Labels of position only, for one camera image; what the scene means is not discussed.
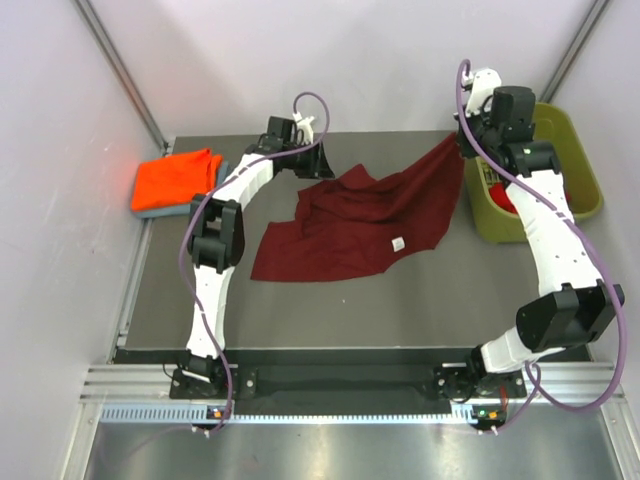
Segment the dark red t-shirt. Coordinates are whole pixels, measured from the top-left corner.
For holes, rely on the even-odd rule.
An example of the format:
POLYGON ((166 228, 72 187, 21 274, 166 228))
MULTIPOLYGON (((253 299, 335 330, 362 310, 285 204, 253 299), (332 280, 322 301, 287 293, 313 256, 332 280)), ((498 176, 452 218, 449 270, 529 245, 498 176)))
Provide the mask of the dark red t-shirt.
POLYGON ((264 282, 333 282, 386 272, 433 250, 458 202, 464 161, 454 135, 404 170, 373 178, 358 164, 298 193, 294 217, 271 222, 251 277, 264 282))

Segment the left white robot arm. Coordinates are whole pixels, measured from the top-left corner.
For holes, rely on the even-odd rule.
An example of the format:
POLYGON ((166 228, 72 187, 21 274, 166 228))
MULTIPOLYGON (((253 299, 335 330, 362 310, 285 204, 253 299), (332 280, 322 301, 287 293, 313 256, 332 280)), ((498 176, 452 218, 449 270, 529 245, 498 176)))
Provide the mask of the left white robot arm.
POLYGON ((315 118, 294 112, 271 117, 267 131, 247 147, 238 165, 210 193, 197 194, 179 250, 179 267, 194 301, 187 360, 180 365, 205 396, 233 397, 233 375, 224 354, 224 319, 231 278, 245 250, 243 214, 262 187, 290 170, 303 179, 330 179, 315 118))

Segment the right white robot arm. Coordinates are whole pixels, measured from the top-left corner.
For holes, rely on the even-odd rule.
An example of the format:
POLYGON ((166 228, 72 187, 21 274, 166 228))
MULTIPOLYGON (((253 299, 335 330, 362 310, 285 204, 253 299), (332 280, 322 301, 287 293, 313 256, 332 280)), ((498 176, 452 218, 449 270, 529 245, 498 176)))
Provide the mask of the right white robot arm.
POLYGON ((514 327, 475 347, 466 380, 476 394, 536 360, 599 339, 624 319, 624 292, 576 226, 561 162, 552 142, 535 135, 536 97, 528 87, 462 87, 458 137, 466 158, 479 156, 499 175, 535 262, 538 296, 516 313, 514 327))

